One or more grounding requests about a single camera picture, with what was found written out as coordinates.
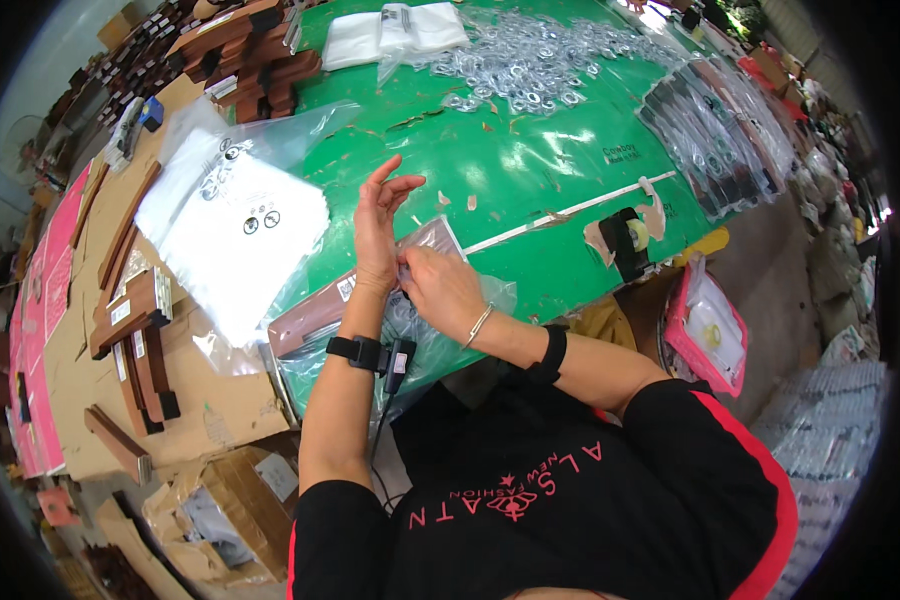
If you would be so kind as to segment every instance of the bangle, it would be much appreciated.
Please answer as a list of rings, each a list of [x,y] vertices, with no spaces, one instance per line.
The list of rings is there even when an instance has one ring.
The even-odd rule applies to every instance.
[[[480,315],[480,318],[477,319],[477,324],[473,325],[473,328],[470,329],[470,339],[466,341],[466,343],[463,345],[463,348],[461,348],[461,350],[466,350],[466,349],[470,348],[470,345],[473,344],[473,339],[475,337],[477,337],[478,333],[480,333],[480,328],[482,328],[484,326],[484,322],[487,320],[488,317],[491,316],[492,312],[493,312],[493,302],[490,302],[486,306],[486,310],[483,311],[483,314]]]

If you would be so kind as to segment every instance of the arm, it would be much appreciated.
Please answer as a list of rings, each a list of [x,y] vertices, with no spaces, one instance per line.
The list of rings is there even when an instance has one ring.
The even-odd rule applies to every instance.
[[[380,339],[384,302],[396,284],[394,212],[410,192],[426,182],[407,174],[387,180],[402,161],[399,154],[360,186],[353,216],[357,283],[336,334]],[[322,481],[345,480],[373,489],[367,467],[367,432],[374,375],[350,366],[342,356],[327,356],[316,378],[300,439],[300,495]]]
[[[434,329],[465,344],[487,308],[477,273],[456,256],[427,247],[404,256],[412,281],[403,284],[420,315]],[[546,329],[492,312],[472,346],[521,368],[543,359]],[[577,400],[622,418],[627,404],[645,386],[669,376],[649,358],[614,343],[567,335],[567,351],[553,384]]]

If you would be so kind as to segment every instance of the green table surface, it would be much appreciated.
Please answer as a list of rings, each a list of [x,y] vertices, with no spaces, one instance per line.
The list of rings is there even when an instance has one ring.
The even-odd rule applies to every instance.
[[[425,4],[410,1],[408,4]],[[508,9],[500,0],[466,0],[465,5]],[[547,15],[569,25],[569,18],[589,18],[627,29],[625,21],[595,0],[520,2],[524,15]],[[330,2],[303,13],[302,48],[321,51],[327,28],[337,17],[379,11],[380,0]],[[676,35],[688,49],[689,40]],[[312,259],[303,287],[288,296],[285,310],[353,268],[353,211],[358,188],[372,171],[394,154],[403,155],[399,174],[426,176],[396,213],[397,238],[445,214],[462,247],[525,225],[613,190],[674,170],[660,141],[634,114],[640,98],[665,75],[641,58],[606,60],[596,78],[582,78],[587,98],[550,117],[512,115],[504,99],[494,97],[476,112],[441,111],[450,92],[469,93],[462,79],[438,77],[429,69],[400,66],[377,89],[377,65],[367,64],[321,73],[300,82],[298,110],[309,111],[342,99],[363,112],[347,128],[319,143],[306,156],[302,172],[324,187],[331,222],[322,250]],[[682,175],[654,185],[666,213],[662,241],[650,239],[648,258],[661,261],[681,252],[714,228],[697,205]],[[438,201],[441,192],[449,204]],[[477,197],[468,210],[468,196]],[[584,242],[584,226],[624,207],[649,204],[637,190],[577,212],[569,221],[510,238],[469,256],[481,273],[516,282],[514,316],[540,323],[593,301],[622,284],[619,271],[604,266]],[[475,360],[461,354],[452,372]]]

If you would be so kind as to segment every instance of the concrete floor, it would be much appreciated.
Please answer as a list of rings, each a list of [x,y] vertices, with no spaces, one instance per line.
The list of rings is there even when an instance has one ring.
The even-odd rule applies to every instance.
[[[718,396],[720,402],[748,426],[756,420],[783,378],[791,375],[802,361],[819,356],[820,336],[815,327],[816,314],[810,301],[804,258],[809,242],[803,219],[792,199],[783,196],[775,204],[748,210],[733,218],[726,227],[730,232],[729,244],[708,259],[707,269],[743,317],[749,345],[740,397]],[[444,383],[464,403],[472,406],[491,389],[496,369],[495,359],[487,358],[446,377]],[[261,448],[274,450],[265,445]],[[391,497],[409,489],[410,480],[389,427],[384,427],[375,467]],[[377,496],[383,502],[386,497],[376,476],[373,476],[373,482]],[[92,515],[117,490],[126,491],[132,504],[139,507],[156,491],[159,483],[138,487],[129,476],[121,473],[101,481],[83,482],[81,487],[79,502],[82,506],[78,508]],[[98,545],[106,543],[103,534],[92,528],[64,528],[63,537],[72,549],[79,549],[84,541]],[[197,583],[196,588],[208,600],[282,598],[286,594],[284,583],[228,590]]]

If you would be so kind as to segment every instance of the hand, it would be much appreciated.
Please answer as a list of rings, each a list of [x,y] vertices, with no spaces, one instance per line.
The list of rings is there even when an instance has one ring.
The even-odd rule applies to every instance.
[[[360,186],[360,201],[353,213],[353,245],[357,252],[357,284],[380,295],[396,284],[394,213],[410,192],[427,183],[427,177],[404,174],[387,180],[403,157],[384,162]]]
[[[466,344],[470,330],[487,310],[477,271],[456,255],[428,246],[413,246],[400,255],[409,279],[400,287],[423,320],[443,335]]]

